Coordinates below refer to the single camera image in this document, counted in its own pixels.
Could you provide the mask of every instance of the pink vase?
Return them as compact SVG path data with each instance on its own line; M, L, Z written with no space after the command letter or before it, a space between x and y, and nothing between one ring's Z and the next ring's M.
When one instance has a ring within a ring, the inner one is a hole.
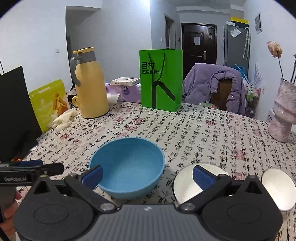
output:
M277 141L286 142L292 125L296 124L296 85L281 79L273 111L268 133Z

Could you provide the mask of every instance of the flower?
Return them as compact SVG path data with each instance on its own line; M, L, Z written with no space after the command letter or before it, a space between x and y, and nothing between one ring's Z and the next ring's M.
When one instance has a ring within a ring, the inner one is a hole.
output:
M269 41L267 43L267 47L274 58L281 58L283 51L281 49L281 46L277 42Z

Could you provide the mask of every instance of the gray ribbed panel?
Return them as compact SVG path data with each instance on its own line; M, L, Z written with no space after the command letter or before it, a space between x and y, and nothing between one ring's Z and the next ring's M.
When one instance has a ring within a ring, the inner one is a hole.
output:
M218 241L194 215L173 205L124 205L119 212L102 215L87 235L77 241Z

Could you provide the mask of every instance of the table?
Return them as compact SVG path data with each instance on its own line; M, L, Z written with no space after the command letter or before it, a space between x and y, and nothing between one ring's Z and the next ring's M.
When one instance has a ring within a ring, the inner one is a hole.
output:
M99 188L95 191L117 205L174 203L172 184L185 166L208 162L226 170L233 178L261 178L264 170L280 168L296 182L296 134L287 143L268 134L268 123L222 110L182 104L178 112L143 108L136 103L118 103L107 115L86 120L75 117L71 126L53 129L39 138L36 151L26 160L62 162L63 175L87 170L92 154L103 144L120 137L148 138L161 147L166 164L157 187L143 198L115 200ZM296 240L296 209L286 212L277 240Z

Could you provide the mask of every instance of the human hand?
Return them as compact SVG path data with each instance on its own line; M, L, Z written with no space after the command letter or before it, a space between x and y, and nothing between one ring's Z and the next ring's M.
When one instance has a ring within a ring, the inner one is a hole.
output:
M13 218L18 208L18 204L16 200L20 200L21 198L22 198L22 195L16 192L14 197L15 200L13 201L11 206L4 211L4 216L6 220L4 223L0 223L0 227L8 237L12 236L15 233Z

